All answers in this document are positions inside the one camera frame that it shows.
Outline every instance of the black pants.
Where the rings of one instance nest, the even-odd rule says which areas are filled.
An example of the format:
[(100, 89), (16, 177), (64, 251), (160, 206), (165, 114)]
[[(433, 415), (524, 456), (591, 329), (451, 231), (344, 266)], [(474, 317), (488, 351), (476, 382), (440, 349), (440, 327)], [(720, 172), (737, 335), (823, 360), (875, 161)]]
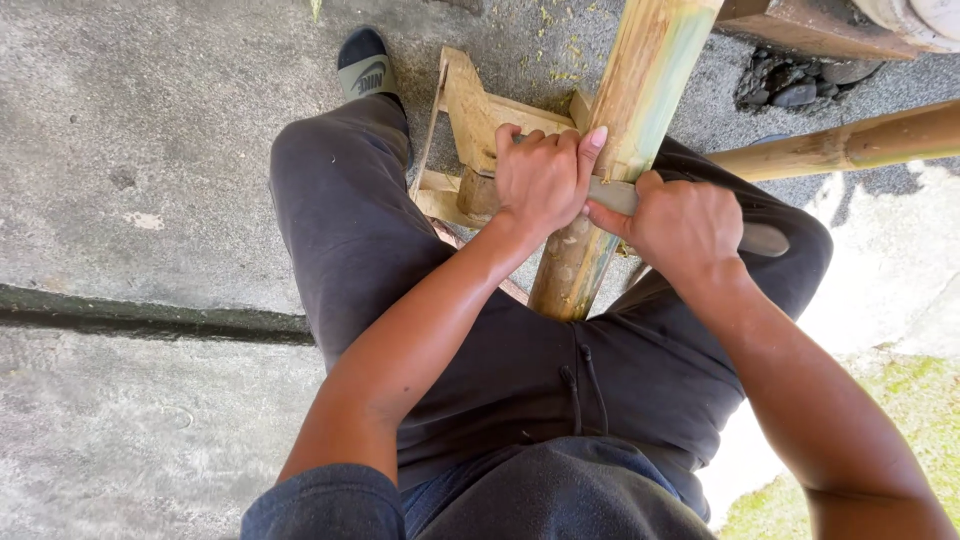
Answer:
[[(277, 221), (326, 368), (388, 307), (455, 252), (405, 189), (408, 127), (389, 99), (370, 96), (287, 126), (271, 155)], [(667, 138), (654, 162), (667, 181), (733, 190), (744, 219), (790, 240), (779, 258), (743, 253), (763, 292), (796, 319), (829, 263), (827, 230)], [(595, 367), (588, 378), (585, 349)], [(561, 323), (497, 290), (460, 351), (397, 434), (400, 489), (474, 456), (570, 435), (577, 381), (585, 434), (598, 434), (602, 393), (610, 435), (637, 445), (705, 520), (693, 471), (716, 454), (744, 398), (716, 339), (657, 272), (604, 314)]]

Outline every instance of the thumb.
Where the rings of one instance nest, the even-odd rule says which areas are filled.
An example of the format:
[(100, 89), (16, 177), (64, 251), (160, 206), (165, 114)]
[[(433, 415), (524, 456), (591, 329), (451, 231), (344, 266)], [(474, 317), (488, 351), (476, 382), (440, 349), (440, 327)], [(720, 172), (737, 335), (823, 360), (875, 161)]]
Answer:
[(625, 236), (630, 226), (629, 215), (608, 209), (596, 201), (587, 200), (584, 213), (593, 225), (621, 238)]
[(593, 165), (607, 142), (607, 126), (600, 126), (586, 134), (577, 147), (577, 185), (589, 185)]

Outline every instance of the bamboo pole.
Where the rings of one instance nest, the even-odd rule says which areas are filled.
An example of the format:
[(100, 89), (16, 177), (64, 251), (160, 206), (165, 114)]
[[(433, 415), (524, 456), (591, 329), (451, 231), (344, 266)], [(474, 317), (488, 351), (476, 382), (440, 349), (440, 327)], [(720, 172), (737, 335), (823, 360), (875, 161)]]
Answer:
[(960, 156), (960, 99), (710, 154), (749, 182)]
[[(593, 174), (635, 182), (650, 168), (722, 0), (627, 0), (590, 108), (588, 129), (607, 126)], [(559, 320), (587, 317), (616, 236), (585, 217), (547, 239), (528, 306)]]

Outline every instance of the left hand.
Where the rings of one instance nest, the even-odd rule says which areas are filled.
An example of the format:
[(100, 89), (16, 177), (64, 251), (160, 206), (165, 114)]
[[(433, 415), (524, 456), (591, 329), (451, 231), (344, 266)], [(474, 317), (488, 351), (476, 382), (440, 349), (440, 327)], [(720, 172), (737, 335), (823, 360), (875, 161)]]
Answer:
[(519, 143), (520, 127), (496, 130), (496, 193), (500, 213), (539, 241), (569, 225), (584, 210), (590, 173), (607, 140), (600, 127), (581, 140), (576, 130), (544, 136), (535, 130)]

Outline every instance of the concrete ground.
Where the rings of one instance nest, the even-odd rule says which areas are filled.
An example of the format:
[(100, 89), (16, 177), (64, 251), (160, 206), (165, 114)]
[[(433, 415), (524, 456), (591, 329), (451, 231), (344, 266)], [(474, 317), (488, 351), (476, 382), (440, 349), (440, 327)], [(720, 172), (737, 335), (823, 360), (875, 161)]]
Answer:
[[(0, 307), (19, 290), (97, 316), (124, 303), (144, 319), (175, 307), (163, 317), (301, 321), (267, 158), (286, 123), (342, 103), (334, 62), (350, 29), (388, 39), (418, 151), (443, 44), (470, 52), (488, 91), (537, 107), (562, 112), (572, 88), (595, 90), (619, 2), (477, 5), (325, 0), (314, 23), (306, 3), (5, 2)], [(754, 46), (711, 36), (672, 136), (707, 153), (960, 97), (960, 56), (928, 55), (813, 115), (739, 112)], [(430, 166), (455, 170), (440, 139)], [(960, 359), (958, 176), (953, 159), (762, 184), (831, 229), (833, 264), (801, 320), (831, 353)], [(614, 261), (595, 311), (636, 264)], [(529, 287), (536, 267), (515, 280)], [(313, 349), (264, 344), (280, 330), (263, 328), (258, 344), (2, 330), (0, 538), (235, 535), (323, 377)], [(713, 525), (781, 469), (742, 407), (703, 472)]]

